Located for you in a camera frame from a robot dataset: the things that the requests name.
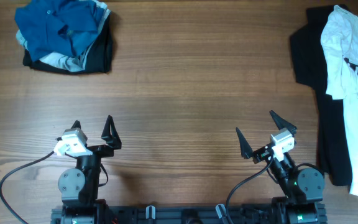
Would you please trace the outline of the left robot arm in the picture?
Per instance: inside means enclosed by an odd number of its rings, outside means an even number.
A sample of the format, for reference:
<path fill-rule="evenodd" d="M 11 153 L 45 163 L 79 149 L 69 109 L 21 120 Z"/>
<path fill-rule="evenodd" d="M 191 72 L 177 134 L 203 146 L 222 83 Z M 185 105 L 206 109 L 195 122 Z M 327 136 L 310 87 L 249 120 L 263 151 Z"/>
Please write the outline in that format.
<path fill-rule="evenodd" d="M 52 213 L 52 224 L 117 223 L 106 201 L 98 198 L 99 188 L 105 185 L 99 182 L 100 173 L 106 170 L 101 160 L 122 147 L 112 116 L 106 119 L 101 139 L 106 143 L 88 146 L 79 121 L 58 138 L 53 151 L 76 159 L 76 167 L 64 171 L 58 179 L 63 207 Z"/>

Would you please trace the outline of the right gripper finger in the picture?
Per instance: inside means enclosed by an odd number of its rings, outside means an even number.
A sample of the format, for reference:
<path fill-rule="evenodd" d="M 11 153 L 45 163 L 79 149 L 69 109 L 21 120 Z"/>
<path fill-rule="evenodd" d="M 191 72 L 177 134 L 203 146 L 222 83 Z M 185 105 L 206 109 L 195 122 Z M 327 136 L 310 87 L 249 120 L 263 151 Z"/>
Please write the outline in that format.
<path fill-rule="evenodd" d="M 239 128 L 236 128 L 237 137 L 239 139 L 240 149 L 241 149 L 241 156 L 244 159 L 250 159 L 253 154 L 253 150 L 247 140 L 245 139 L 244 135 L 242 134 Z"/>
<path fill-rule="evenodd" d="M 270 110 L 269 113 L 270 113 L 276 127 L 279 130 L 281 130 L 283 128 L 287 128 L 293 136 L 296 134 L 297 127 L 295 125 L 293 125 L 290 122 L 288 122 L 287 120 L 283 119 L 281 116 L 276 114 L 276 112 L 274 112 L 274 110 Z"/>

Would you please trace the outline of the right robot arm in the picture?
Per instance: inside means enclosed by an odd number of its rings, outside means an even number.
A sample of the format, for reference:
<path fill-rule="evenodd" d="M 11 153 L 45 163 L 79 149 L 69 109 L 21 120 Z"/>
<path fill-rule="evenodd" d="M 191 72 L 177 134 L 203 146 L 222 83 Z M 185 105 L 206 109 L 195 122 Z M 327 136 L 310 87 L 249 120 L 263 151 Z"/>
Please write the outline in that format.
<path fill-rule="evenodd" d="M 256 174 L 238 183 L 226 199 L 227 220 L 229 202 L 235 191 L 248 181 L 268 173 L 281 188 L 284 196 L 274 197 L 269 204 L 243 204 L 239 213 L 244 223 L 326 223 L 327 216 L 323 200 L 325 186 L 324 173 L 313 164 L 296 165 L 289 155 L 295 147 L 297 127 L 274 111 L 269 111 L 278 132 L 270 136 L 270 142 L 258 150 L 253 150 L 239 128 L 237 137 L 244 159 L 252 159 L 254 164 L 265 162 L 266 166 Z"/>

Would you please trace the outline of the white t-shirt black print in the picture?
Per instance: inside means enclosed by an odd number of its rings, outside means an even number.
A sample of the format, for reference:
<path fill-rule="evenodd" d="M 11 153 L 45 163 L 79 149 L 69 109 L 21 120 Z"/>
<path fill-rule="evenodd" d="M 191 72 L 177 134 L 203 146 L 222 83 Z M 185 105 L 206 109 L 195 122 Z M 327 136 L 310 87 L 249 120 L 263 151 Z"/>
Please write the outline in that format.
<path fill-rule="evenodd" d="M 352 167 L 350 193 L 358 196 L 358 16 L 335 5 L 320 38 L 327 64 L 326 94 L 343 102 Z"/>

